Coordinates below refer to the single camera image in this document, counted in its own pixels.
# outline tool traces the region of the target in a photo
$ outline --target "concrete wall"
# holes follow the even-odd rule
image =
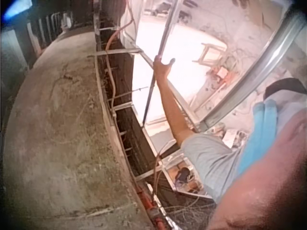
[[[8,122],[6,211],[26,229],[152,229],[112,148],[92,28],[67,32],[29,71]]]

